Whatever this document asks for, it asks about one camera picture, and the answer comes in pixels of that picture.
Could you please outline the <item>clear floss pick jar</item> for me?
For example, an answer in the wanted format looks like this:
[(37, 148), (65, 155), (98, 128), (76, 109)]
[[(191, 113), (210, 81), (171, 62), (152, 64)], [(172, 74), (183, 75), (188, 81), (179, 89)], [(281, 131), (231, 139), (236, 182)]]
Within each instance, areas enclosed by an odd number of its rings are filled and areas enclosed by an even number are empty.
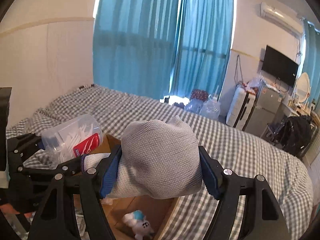
[(84, 114), (43, 131), (41, 139), (50, 161), (57, 166), (91, 153), (103, 142), (103, 132), (93, 116)]

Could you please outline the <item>small white plush toy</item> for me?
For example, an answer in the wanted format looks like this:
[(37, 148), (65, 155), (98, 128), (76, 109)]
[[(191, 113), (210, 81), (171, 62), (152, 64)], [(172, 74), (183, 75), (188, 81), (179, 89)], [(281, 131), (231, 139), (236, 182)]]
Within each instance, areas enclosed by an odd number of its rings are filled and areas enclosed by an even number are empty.
[(155, 233), (150, 222), (142, 211), (136, 210), (131, 213), (126, 213), (122, 218), (123, 223), (130, 227), (135, 235), (135, 239), (142, 240), (144, 237), (152, 239)]

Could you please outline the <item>grey white sock bundle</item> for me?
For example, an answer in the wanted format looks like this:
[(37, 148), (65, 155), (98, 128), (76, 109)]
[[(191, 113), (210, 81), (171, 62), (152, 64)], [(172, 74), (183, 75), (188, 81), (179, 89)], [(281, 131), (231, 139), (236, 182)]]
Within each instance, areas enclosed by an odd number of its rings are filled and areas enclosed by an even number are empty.
[(169, 199), (200, 191), (198, 141), (179, 116), (168, 122), (134, 121), (125, 128), (120, 144), (120, 159), (103, 172), (101, 198)]

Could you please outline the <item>grey checked bed cover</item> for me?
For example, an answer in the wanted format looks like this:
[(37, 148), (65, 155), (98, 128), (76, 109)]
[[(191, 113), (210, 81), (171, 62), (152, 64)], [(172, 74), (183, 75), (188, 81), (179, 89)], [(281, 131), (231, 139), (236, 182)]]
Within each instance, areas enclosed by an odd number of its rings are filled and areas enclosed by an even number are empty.
[(98, 85), (80, 87), (9, 127), (7, 138), (26, 133), (40, 134), (83, 114), (93, 116), (104, 133), (116, 138), (121, 137), (126, 126), (133, 121), (168, 121), (179, 116), (223, 167), (239, 176), (252, 178), (262, 174), (266, 178), (292, 239), (299, 239), (306, 232), (313, 206), (313, 190), (306, 166), (299, 159), (255, 135), (151, 98)]

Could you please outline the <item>brown cardboard box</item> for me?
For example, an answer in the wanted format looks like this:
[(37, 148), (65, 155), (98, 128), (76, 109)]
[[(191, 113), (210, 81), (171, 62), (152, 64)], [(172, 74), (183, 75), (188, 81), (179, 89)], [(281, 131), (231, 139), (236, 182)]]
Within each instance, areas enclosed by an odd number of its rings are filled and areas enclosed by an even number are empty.
[(162, 239), (164, 229), (168, 224), (171, 214), (177, 204), (177, 198), (153, 199), (147, 195), (130, 198), (106, 198), (100, 202), (104, 214), (116, 239), (134, 239), (131, 228), (126, 226), (122, 218), (125, 214), (140, 210), (150, 222), (154, 231), (152, 239)]

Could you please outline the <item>white dressing table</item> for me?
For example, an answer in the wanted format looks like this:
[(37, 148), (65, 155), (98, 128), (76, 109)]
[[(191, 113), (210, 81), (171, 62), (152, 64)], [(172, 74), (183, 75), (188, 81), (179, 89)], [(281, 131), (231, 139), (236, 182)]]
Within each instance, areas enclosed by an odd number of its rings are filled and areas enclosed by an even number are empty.
[(302, 116), (302, 115), (307, 115), (311, 118), (311, 121), (315, 123), (317, 126), (319, 126), (319, 115), (311, 110), (308, 109), (305, 111), (304, 109), (301, 109), (299, 107), (292, 108), (285, 103), (281, 103), (278, 110), (277, 110), (277, 116), (278, 118), (288, 118), (291, 116)]

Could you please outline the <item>silver mini fridge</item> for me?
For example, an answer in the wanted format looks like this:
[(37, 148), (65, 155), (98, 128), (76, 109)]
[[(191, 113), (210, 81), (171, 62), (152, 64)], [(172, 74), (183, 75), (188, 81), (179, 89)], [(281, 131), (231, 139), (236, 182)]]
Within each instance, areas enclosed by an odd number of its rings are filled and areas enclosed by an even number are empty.
[(243, 131), (260, 137), (267, 124), (273, 121), (281, 100), (280, 93), (261, 85)]

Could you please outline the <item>clear water jug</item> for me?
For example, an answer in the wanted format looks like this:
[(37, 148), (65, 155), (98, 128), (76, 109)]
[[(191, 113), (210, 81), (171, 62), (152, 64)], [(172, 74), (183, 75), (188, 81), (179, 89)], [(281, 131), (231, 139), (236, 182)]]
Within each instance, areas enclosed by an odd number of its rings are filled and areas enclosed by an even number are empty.
[(220, 105), (221, 103), (218, 102), (217, 97), (210, 95), (208, 100), (203, 103), (199, 115), (208, 119), (218, 120), (220, 115)]

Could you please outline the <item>plastic bag on fridge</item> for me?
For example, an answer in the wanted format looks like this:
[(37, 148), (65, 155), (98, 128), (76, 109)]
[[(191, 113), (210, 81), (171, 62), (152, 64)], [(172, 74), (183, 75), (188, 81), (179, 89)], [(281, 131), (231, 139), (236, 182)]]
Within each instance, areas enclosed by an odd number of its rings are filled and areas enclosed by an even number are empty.
[(262, 80), (263, 77), (261, 75), (258, 75), (247, 83), (247, 87), (250, 89), (259, 89)]

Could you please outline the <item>red patterned bag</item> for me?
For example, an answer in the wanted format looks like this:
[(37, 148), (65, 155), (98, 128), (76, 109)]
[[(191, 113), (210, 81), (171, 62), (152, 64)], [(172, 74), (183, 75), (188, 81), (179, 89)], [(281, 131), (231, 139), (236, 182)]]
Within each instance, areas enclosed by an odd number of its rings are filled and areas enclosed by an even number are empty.
[(208, 100), (209, 94), (205, 90), (193, 89), (190, 95), (190, 100), (197, 99), (202, 102), (206, 102)]

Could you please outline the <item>white oval mirror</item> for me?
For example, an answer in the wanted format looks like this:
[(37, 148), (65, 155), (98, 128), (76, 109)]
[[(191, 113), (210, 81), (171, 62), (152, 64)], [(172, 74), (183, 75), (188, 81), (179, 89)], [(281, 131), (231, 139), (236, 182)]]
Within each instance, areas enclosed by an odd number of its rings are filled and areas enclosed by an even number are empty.
[(298, 102), (305, 102), (310, 95), (310, 79), (306, 72), (303, 72), (296, 82), (296, 95)]

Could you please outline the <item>blue side window curtain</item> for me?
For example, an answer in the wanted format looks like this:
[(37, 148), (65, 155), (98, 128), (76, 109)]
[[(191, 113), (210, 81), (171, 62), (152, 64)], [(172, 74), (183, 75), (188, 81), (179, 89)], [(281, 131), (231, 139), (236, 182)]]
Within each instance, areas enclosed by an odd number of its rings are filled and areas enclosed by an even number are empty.
[(319, 68), (320, 68), (320, 36), (319, 30), (304, 19), (305, 33), (305, 59), (303, 64), (303, 72), (306, 72), (310, 79), (310, 99), (315, 100), (316, 107), (319, 106)]

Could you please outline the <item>blue curtain right panel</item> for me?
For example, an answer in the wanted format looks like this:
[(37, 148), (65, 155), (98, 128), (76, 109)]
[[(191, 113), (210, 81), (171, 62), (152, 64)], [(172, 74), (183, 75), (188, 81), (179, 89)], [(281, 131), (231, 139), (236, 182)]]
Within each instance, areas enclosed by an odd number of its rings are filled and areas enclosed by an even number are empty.
[(181, 0), (170, 95), (220, 93), (232, 43), (234, 0)]

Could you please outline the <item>blue curtain panel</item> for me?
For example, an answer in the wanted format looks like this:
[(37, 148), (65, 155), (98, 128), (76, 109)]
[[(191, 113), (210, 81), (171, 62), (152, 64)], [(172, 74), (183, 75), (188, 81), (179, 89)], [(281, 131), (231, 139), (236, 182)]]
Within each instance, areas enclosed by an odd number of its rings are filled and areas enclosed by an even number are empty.
[(234, 0), (181, 0), (170, 95), (220, 93), (232, 43)]
[(99, 0), (94, 83), (162, 99), (169, 93), (178, 0)]

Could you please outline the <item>blue curtain left panel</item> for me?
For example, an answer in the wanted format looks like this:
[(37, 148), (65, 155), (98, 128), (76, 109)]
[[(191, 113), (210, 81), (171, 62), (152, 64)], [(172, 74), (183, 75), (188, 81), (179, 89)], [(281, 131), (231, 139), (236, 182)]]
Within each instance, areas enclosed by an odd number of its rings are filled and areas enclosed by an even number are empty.
[(99, 0), (94, 83), (162, 99), (169, 93), (178, 0)]

